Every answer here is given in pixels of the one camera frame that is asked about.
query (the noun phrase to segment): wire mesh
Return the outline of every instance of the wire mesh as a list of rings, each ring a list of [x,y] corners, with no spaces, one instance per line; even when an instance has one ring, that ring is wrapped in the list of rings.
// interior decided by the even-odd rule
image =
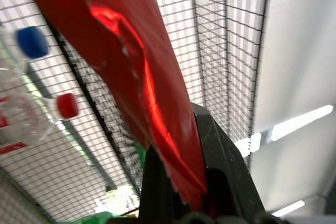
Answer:
[[[266,0],[157,0],[192,102],[235,142],[252,134]]]
[[[250,137],[266,0],[194,0],[205,106],[233,141]]]
[[[1,86],[0,96],[30,92],[54,98],[72,92],[80,107],[78,117],[58,122],[41,143],[1,155],[2,170],[55,222],[72,221],[96,210],[123,214],[138,207],[137,192],[128,173],[134,176],[131,177],[136,181],[133,184],[139,186],[141,181],[135,177],[141,177],[142,169],[132,143],[117,150],[118,154],[129,154],[130,166],[127,166],[113,151],[111,139],[97,118],[99,115],[94,112],[58,46],[58,38],[51,33],[36,4],[32,0],[0,0],[0,21],[5,29],[39,27],[47,37],[50,51],[47,58],[34,61],[20,80]],[[88,87],[92,93],[94,87]],[[97,107],[100,111],[106,107],[109,112],[114,109],[112,112],[118,116],[112,98],[104,89],[105,86],[99,86],[95,90],[101,101],[99,104],[96,100]],[[122,138],[126,142],[129,136],[122,132],[120,117],[106,116],[109,116],[106,120],[109,131],[113,130],[112,134],[118,135],[120,142]],[[11,214],[14,216],[15,212],[13,208]]]
[[[0,195],[0,223],[51,223],[1,173]]]
[[[266,0],[157,3],[190,100],[206,106],[233,141],[249,137]],[[79,117],[58,123],[44,142],[0,156],[2,170],[51,222],[92,214],[111,198],[118,199],[107,209],[114,214],[136,209],[134,189],[142,169],[106,84],[46,23],[32,0],[0,0],[0,21],[11,29],[38,26],[51,51],[20,81],[2,87],[0,95],[31,92],[52,98],[73,92],[81,108]],[[106,193],[123,186],[131,191]]]

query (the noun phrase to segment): ceiling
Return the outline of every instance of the ceiling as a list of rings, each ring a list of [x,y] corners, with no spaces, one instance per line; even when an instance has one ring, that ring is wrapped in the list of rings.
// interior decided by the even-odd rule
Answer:
[[[327,194],[335,174],[335,125],[334,110],[253,153],[251,175],[267,210]]]
[[[270,0],[254,132],[336,103],[336,0]]]

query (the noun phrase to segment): clear plastic bottle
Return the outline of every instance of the clear plastic bottle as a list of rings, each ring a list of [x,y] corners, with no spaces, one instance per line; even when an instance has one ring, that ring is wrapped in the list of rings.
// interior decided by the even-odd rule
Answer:
[[[0,99],[0,154],[38,143],[57,121],[77,115],[77,102],[71,93],[55,99],[32,94]]]
[[[48,54],[48,44],[43,33],[30,26],[8,31],[0,26],[0,82],[14,81],[26,71],[29,60]]]

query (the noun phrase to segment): green object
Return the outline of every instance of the green object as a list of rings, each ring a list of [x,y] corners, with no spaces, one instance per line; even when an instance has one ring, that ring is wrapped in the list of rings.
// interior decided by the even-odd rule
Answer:
[[[145,166],[146,151],[145,151],[144,148],[142,148],[141,144],[139,144],[137,141],[135,141],[135,148],[137,148],[136,150],[139,153],[141,166],[142,166],[142,168],[144,168],[144,166]]]
[[[88,215],[73,222],[61,222],[59,224],[105,224],[109,218],[120,217],[110,212],[100,212],[94,215]]]

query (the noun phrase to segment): red wrapper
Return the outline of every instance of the red wrapper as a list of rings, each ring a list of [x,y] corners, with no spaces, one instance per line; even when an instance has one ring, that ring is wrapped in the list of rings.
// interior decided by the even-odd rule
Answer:
[[[107,83],[136,139],[202,210],[205,168],[187,89],[156,0],[35,0]]]

